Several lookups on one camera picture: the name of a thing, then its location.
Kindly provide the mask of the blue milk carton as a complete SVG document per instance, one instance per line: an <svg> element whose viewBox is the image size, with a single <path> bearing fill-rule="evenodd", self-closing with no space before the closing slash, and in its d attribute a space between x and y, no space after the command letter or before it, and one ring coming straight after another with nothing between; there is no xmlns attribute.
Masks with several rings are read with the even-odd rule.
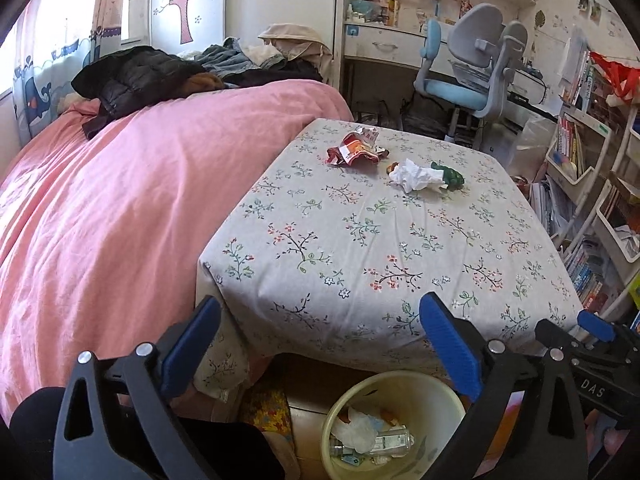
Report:
<svg viewBox="0 0 640 480"><path fill-rule="evenodd" d="M362 465L362 459L357 454L342 454L340 456L340 460L342 463L353 467L359 467Z"/></svg>

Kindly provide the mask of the orange peel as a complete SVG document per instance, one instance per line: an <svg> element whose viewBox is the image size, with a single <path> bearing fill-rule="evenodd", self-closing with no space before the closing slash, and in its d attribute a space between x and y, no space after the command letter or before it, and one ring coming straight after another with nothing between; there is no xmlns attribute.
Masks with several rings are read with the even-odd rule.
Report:
<svg viewBox="0 0 640 480"><path fill-rule="evenodd" d="M391 173L396 169L396 167L397 167L398 165L399 165L399 162L393 162L392 164L390 164L390 166L387 166L387 168L386 168L386 174L387 174L387 175L391 174Z"/></svg>

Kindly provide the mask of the white desk with drawers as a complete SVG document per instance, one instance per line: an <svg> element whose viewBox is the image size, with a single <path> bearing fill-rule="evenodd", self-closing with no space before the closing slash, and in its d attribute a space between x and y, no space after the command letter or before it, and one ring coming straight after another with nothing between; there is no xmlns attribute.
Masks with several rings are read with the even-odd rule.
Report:
<svg viewBox="0 0 640 480"><path fill-rule="evenodd" d="M534 6L534 0L345 0L344 57L417 70L432 18L442 30L433 76L455 84L459 60L447 47L448 32L470 6L484 2L498 6L506 22L523 21L523 12Z"/></svg>

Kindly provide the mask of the whale pattern curtain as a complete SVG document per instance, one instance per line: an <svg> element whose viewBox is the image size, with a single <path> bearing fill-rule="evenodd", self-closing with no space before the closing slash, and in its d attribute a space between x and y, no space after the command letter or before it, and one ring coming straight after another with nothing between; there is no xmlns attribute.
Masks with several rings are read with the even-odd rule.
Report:
<svg viewBox="0 0 640 480"><path fill-rule="evenodd" d="M87 65L122 42L122 0L30 0L18 17L13 104L26 145L60 114Z"/></svg>

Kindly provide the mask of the cream trash bin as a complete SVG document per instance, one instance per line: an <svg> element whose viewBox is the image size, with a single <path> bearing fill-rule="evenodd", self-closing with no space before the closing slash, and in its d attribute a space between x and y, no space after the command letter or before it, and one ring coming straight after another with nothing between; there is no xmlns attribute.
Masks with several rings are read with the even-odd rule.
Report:
<svg viewBox="0 0 640 480"><path fill-rule="evenodd" d="M414 437L401 458L365 457L359 467L329 453L331 428L338 413L351 406L382 419L382 431L406 427ZM363 380L330 408L320 438L322 464L332 479L420 479L444 450L465 415L454 390L440 380L417 372L387 372Z"/></svg>

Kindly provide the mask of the green crumpled wrapper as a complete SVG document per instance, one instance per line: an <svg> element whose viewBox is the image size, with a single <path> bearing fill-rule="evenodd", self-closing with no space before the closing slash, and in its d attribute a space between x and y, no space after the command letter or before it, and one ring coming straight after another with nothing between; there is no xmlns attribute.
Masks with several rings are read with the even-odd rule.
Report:
<svg viewBox="0 0 640 480"><path fill-rule="evenodd" d="M442 172L442 180L447 191L457 191L464 187L465 180L460 172L454 170L448 166L438 164L437 162L431 163L431 168L436 171Z"/></svg>

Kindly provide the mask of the blue grey desk chair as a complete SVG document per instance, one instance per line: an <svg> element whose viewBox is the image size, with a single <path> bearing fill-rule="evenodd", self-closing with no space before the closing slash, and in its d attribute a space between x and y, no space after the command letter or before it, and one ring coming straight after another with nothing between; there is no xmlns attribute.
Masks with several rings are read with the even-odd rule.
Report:
<svg viewBox="0 0 640 480"><path fill-rule="evenodd" d="M528 32L519 21L505 23L491 3L473 6L442 39L442 26L431 18L420 51L421 66L414 90L426 98L437 98L454 106L447 142L454 142L459 114L464 110L481 122L500 119L515 74L524 67L523 54ZM450 63L454 81L431 76L432 67L444 44L454 57Z"/></svg>

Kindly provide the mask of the pink duvet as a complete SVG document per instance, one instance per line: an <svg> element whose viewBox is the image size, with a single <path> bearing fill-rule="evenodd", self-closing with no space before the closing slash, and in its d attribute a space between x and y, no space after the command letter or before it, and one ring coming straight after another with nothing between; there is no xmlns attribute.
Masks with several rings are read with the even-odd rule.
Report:
<svg viewBox="0 0 640 480"><path fill-rule="evenodd" d="M349 120L313 80L194 94L87 139L72 105L1 183L1 413L65 385L80 352L118 358L187 318L198 256L281 151L319 118Z"/></svg>

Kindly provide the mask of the floral cushion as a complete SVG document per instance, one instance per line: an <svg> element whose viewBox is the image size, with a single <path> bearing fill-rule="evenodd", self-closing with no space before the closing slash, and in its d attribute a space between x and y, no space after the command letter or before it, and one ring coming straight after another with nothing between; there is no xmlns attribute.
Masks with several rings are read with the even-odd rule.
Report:
<svg viewBox="0 0 640 480"><path fill-rule="evenodd" d="M386 372L442 366L419 304L428 292L487 339L537 349L546 318L571 328L582 304L550 236L492 157L424 136L378 130L392 162L441 164L460 190L405 192L387 162L328 163L357 130L318 119L253 184L198 259L198 293L222 322L195 375L225 399L280 353Z"/></svg>

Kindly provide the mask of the clear plastic bottle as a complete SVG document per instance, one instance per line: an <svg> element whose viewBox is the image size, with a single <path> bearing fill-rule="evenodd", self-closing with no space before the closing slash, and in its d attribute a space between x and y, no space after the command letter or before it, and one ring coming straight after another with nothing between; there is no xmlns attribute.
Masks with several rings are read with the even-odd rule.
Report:
<svg viewBox="0 0 640 480"><path fill-rule="evenodd" d="M414 445L414 437L406 427L381 431L374 440L371 451L361 453L354 448L348 448L336 437L329 438L329 453L332 457L355 456L358 460L365 457L373 458L386 456L401 458L406 456Z"/></svg>

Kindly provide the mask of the red snack wrapper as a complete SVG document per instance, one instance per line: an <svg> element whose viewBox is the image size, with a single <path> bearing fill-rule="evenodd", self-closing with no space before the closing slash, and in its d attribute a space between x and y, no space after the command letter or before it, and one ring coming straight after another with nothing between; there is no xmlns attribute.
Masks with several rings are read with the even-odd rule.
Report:
<svg viewBox="0 0 640 480"><path fill-rule="evenodd" d="M378 144L378 128L359 126L344 136L341 143L326 151L326 162L331 166L352 166L357 160L377 164L387 158L389 150Z"/></svg>

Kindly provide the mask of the black puffer jacket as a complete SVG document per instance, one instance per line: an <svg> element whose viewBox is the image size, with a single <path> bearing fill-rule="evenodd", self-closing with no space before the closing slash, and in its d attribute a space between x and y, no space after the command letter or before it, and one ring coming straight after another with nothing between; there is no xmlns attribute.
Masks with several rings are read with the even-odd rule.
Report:
<svg viewBox="0 0 640 480"><path fill-rule="evenodd" d="M85 99L100 101L107 116L119 119L169 100L201 64L149 46L105 55L85 66L70 83Z"/></svg>

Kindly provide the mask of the pile of clothes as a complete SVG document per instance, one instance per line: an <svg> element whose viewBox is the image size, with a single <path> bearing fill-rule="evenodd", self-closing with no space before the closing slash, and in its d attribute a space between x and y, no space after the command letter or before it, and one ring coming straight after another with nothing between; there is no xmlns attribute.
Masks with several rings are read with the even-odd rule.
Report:
<svg viewBox="0 0 640 480"><path fill-rule="evenodd" d="M202 52L186 55L217 76L227 88L263 86L280 80L330 79L333 52L320 34L306 25L272 24L256 46L228 37Z"/></svg>

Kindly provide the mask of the white bookshelf with books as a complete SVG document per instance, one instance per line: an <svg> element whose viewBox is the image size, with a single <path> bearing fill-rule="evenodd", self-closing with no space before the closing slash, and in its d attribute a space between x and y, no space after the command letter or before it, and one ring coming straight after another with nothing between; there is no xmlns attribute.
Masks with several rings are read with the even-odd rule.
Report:
<svg viewBox="0 0 640 480"><path fill-rule="evenodd" d="M544 155L552 242L588 311L639 298L639 70L575 30L561 62L560 110Z"/></svg>

